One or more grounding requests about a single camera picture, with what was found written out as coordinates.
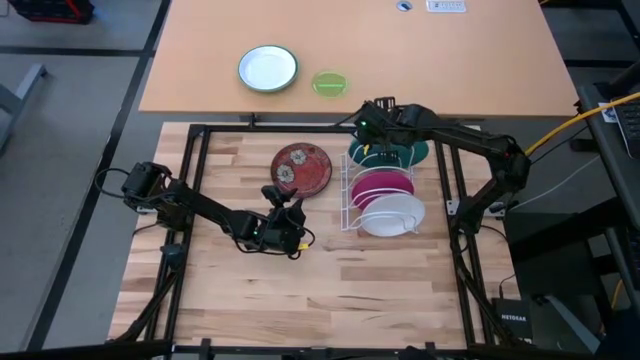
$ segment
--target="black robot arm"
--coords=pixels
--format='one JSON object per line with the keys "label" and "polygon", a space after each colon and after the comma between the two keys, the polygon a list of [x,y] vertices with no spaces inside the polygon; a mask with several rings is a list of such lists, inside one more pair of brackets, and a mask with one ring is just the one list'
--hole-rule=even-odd
{"label": "black robot arm", "polygon": [[493,135],[443,120],[420,105],[388,106],[393,98],[367,101],[357,113],[355,136],[367,146],[391,144],[411,147],[416,141],[435,140],[484,156],[489,162],[491,180],[473,196],[460,199],[452,228],[476,234],[484,211],[506,193],[523,189],[531,161],[508,135]]}
{"label": "black robot arm", "polygon": [[166,166],[152,162],[137,163],[121,190],[127,206],[134,210],[156,209],[158,223],[168,229],[184,231],[189,212],[218,224],[243,252],[296,259],[293,256],[299,253],[300,239],[306,232],[302,199],[285,208],[284,203],[291,200],[295,191],[284,194],[275,186],[262,187],[262,194],[273,205],[266,216],[231,210],[189,188],[184,181],[172,178]]}

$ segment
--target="pink plate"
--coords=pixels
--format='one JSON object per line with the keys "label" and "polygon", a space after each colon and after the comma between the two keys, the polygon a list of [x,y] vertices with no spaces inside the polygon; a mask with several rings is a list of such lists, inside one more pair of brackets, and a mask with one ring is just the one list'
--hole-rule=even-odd
{"label": "pink plate", "polygon": [[364,210],[370,202],[381,195],[406,192],[413,195],[415,191],[411,180],[396,171],[379,171],[365,175],[351,190],[354,204]]}

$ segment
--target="floor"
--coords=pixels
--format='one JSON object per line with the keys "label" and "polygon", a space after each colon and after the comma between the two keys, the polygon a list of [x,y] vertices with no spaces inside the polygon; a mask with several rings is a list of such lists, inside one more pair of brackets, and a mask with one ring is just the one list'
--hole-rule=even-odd
{"label": "floor", "polygon": [[[74,224],[86,215],[79,210],[101,160],[111,159],[112,166],[130,168],[137,161],[151,159],[164,121],[235,120],[149,115],[136,110],[153,64],[145,54],[151,54],[156,43],[149,34],[160,0],[93,0],[96,18],[87,26],[30,23],[13,11],[2,17],[5,1],[0,0],[0,83],[15,88],[32,63],[44,63],[49,76],[37,85],[0,157],[0,225],[5,234],[0,240],[0,272],[8,275],[0,279],[0,352],[27,346],[62,253],[69,241],[75,241],[71,236]],[[628,2],[640,25],[640,6]],[[565,58],[638,58],[638,50],[613,12],[546,9],[545,15]],[[43,49],[51,47],[62,50],[54,54]],[[569,70],[577,85],[608,80],[619,72]],[[140,86],[136,87],[135,81],[131,86],[132,78],[139,76]],[[540,119],[516,124],[487,119],[481,125],[489,131],[509,133],[526,146],[557,122]],[[555,141],[577,129],[579,125]],[[581,136],[588,137],[588,132]],[[106,160],[105,146],[115,149]],[[518,199],[546,191],[593,156],[573,153],[566,145],[560,147],[533,168],[529,186]],[[120,181],[113,176],[105,186],[115,187]],[[578,196],[583,190],[589,196]],[[521,211],[572,212],[612,194],[603,166],[596,161],[560,188],[555,197],[532,202]],[[98,344],[107,334],[136,215],[106,197],[97,199],[92,215],[44,339],[45,347]],[[610,279],[607,286],[615,281]]]}

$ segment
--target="plate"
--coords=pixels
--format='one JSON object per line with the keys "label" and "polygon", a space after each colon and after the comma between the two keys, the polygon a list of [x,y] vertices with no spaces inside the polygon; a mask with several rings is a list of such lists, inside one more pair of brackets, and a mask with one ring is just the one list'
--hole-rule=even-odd
{"label": "plate", "polygon": [[240,59],[238,74],[240,80],[252,90],[275,92],[293,82],[298,74],[298,62],[285,48],[260,46]]}
{"label": "plate", "polygon": [[271,162],[271,179],[283,192],[298,189],[296,198],[307,198],[324,189],[331,179],[331,159],[313,144],[296,143],[282,148]]}
{"label": "plate", "polygon": [[364,210],[382,195],[397,192],[413,194],[414,190],[411,180],[405,175],[395,171],[379,171],[365,175],[353,186],[351,200],[360,210]]}
{"label": "plate", "polygon": [[425,213],[424,203],[413,195],[384,195],[364,210],[362,228],[374,236],[398,236],[417,228]]}
{"label": "plate", "polygon": [[391,145],[391,150],[398,152],[398,158],[402,161],[402,166],[398,161],[387,162],[382,157],[371,156],[374,154],[381,153],[384,148],[382,145],[373,145],[367,152],[367,156],[364,155],[364,147],[361,147],[358,150],[360,143],[358,140],[353,140],[351,142],[351,146],[349,146],[349,156],[353,159],[354,162],[364,166],[364,167],[376,167],[376,166],[398,166],[407,168],[410,165],[409,160],[411,160],[411,165],[415,165],[422,160],[427,158],[429,154],[429,145],[427,145],[426,141],[420,141],[413,144],[415,149],[415,153],[413,154],[413,159],[411,159],[411,149],[406,148],[402,145]]}

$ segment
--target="green lid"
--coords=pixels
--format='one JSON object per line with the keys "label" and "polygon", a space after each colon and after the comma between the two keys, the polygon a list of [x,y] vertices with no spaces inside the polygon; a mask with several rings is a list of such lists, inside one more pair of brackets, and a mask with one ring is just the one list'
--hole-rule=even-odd
{"label": "green lid", "polygon": [[324,97],[337,97],[347,90],[347,78],[330,71],[317,73],[313,77],[313,90]]}

